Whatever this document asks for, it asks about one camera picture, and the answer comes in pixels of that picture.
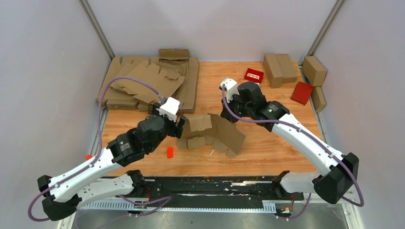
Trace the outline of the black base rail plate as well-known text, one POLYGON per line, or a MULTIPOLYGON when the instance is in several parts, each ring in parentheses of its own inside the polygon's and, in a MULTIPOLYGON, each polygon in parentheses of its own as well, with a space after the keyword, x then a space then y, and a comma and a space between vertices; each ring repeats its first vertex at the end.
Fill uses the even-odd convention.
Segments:
POLYGON ((304 200, 302 193, 289 194, 273 183, 273 176, 145 177, 140 191, 127 198, 157 200, 170 196, 168 208, 263 208, 263 201, 287 204, 304 200))

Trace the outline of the small red block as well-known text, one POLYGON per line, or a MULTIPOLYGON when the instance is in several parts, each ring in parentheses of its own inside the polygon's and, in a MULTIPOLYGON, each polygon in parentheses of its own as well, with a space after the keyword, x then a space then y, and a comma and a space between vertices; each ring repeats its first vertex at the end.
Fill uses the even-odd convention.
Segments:
POLYGON ((167 148, 167 158, 173 158, 173 156, 174 156, 174 149, 173 147, 169 146, 167 148))

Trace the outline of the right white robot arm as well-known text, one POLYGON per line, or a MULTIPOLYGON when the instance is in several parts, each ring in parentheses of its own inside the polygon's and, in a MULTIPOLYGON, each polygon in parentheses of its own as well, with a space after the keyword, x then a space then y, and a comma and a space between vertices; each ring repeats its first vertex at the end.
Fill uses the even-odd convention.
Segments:
POLYGON ((273 185, 273 194, 285 199, 291 193, 316 193, 324 201, 336 204, 349 201, 344 195, 355 187, 359 202, 350 203, 362 207, 364 198, 357 181, 359 158, 354 153, 344 154, 329 146, 309 131, 280 102, 268 101, 258 84, 252 81, 240 85, 233 79, 221 81, 222 118, 236 123, 244 121, 264 127, 287 141, 304 155, 316 168, 312 173, 283 171, 273 185))

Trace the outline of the brown cardboard box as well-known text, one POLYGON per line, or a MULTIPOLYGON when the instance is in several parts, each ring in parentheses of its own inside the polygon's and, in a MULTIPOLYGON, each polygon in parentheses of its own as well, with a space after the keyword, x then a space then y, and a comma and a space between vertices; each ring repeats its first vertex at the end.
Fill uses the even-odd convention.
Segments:
POLYGON ((217 114, 200 114, 188 118, 177 146, 192 150, 211 145, 227 157, 235 157, 239 155, 244 141, 245 135, 236 124, 217 114))

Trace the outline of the folded cardboard box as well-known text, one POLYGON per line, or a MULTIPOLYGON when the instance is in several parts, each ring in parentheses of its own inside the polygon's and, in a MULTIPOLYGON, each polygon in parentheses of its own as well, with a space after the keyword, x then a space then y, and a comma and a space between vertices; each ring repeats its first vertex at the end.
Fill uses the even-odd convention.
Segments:
POLYGON ((315 112, 319 113, 325 108, 326 100, 320 86, 315 86, 313 88, 311 93, 311 99, 315 112))
POLYGON ((264 55, 263 67, 271 88, 281 87, 283 73, 274 53, 264 55))

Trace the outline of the stack of flat cardboard blanks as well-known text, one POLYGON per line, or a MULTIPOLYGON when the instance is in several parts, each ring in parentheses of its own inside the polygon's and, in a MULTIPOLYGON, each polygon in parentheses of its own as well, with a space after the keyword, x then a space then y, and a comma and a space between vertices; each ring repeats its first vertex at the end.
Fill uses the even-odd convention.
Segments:
POLYGON ((180 102, 180 113, 194 113, 198 58, 187 49, 159 49, 158 53, 114 57, 97 96, 102 107, 151 113, 160 97, 172 97, 180 102))

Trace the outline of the folded cardboard box corner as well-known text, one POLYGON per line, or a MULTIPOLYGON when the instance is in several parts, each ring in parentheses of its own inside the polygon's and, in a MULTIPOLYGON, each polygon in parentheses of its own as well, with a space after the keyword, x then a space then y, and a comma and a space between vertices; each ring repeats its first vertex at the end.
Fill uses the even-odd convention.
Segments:
POLYGON ((314 56, 304 58, 302 71, 312 86, 323 85, 327 70, 314 56))

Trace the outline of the folded cardboard box lower right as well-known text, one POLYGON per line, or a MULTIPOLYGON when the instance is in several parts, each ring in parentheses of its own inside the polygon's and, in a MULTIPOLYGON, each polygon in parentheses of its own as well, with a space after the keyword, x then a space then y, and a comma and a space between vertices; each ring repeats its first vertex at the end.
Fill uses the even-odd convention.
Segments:
POLYGON ((313 88, 311 93, 311 99, 315 112, 319 113, 325 108, 326 100, 320 86, 315 86, 313 88))

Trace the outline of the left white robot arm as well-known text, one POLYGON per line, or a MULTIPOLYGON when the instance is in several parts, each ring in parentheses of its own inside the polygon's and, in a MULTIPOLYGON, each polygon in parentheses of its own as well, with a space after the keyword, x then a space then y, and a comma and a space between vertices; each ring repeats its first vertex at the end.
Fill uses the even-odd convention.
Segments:
POLYGON ((180 138, 186 121, 185 116, 181 116, 179 121, 172 121, 166 115, 149 115, 137 127, 109 142, 94 159, 62 175, 38 178, 38 188, 44 197, 42 207, 48 219, 64 219, 90 202, 112 196, 143 196, 147 185, 139 170, 130 170, 101 182, 98 179, 143 159, 154 152, 166 137, 180 138))

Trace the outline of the red box with white labels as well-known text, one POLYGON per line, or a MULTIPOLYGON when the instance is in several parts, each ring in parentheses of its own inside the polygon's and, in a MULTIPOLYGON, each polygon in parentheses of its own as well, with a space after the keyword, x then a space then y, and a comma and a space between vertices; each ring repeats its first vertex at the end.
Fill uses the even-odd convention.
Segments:
POLYGON ((264 78, 264 72, 252 68, 247 68, 244 79, 255 83, 261 83, 264 78))

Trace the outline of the folded cardboard box left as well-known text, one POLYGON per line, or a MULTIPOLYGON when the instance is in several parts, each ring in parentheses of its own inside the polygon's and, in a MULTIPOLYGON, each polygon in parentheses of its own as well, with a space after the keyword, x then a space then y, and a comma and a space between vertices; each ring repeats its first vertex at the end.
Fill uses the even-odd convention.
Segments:
POLYGON ((283 73, 274 53, 264 55, 263 67, 271 88, 281 87, 283 73))

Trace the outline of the dark red box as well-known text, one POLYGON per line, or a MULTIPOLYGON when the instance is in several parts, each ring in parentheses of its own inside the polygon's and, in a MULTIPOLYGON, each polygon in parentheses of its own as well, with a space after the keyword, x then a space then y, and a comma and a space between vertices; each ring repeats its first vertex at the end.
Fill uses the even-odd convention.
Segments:
POLYGON ((299 104, 306 105, 309 101, 313 88, 314 87, 312 85, 300 81, 296 84, 290 99, 299 104))

